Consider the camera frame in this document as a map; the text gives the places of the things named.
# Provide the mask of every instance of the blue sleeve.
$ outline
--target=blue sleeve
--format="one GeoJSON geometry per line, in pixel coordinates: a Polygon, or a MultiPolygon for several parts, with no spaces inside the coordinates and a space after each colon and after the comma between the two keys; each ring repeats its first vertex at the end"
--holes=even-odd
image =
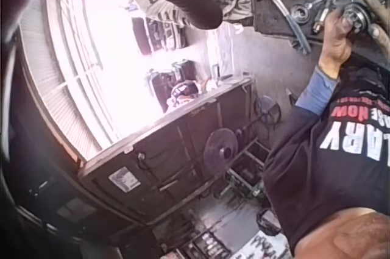
{"type": "Polygon", "coordinates": [[[338,79],[328,77],[320,67],[316,66],[309,84],[299,96],[296,106],[320,116],[328,105],[338,82],[338,79]]]}

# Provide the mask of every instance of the workshop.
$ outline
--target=workshop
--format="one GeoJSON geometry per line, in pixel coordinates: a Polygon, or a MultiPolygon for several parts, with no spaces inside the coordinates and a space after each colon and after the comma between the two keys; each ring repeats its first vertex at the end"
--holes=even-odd
{"type": "Polygon", "coordinates": [[[1,0],[4,258],[390,259],[390,0],[1,0]]]}

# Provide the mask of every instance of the gloved hand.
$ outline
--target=gloved hand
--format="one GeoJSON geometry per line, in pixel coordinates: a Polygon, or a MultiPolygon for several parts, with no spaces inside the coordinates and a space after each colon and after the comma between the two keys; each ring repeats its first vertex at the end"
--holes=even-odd
{"type": "Polygon", "coordinates": [[[341,10],[331,12],[325,20],[324,44],[319,66],[333,79],[337,79],[341,65],[351,56],[352,43],[347,36],[352,27],[350,20],[342,17],[341,10]]]}

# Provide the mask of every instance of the metal disc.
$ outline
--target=metal disc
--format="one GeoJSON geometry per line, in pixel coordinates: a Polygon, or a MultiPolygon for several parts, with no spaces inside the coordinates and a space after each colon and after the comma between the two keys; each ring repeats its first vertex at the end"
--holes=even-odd
{"type": "Polygon", "coordinates": [[[215,130],[208,137],[203,153],[207,171],[213,175],[223,172],[237,152],[238,140],[233,131],[227,128],[215,130]]]}

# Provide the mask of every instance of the black t-shirt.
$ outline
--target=black t-shirt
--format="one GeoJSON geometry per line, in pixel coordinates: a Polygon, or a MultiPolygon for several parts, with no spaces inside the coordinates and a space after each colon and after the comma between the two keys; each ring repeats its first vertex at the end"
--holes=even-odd
{"type": "Polygon", "coordinates": [[[321,117],[294,107],[266,162],[266,191],[293,253],[337,211],[389,215],[388,92],[380,75],[361,74],[338,85],[321,117]]]}

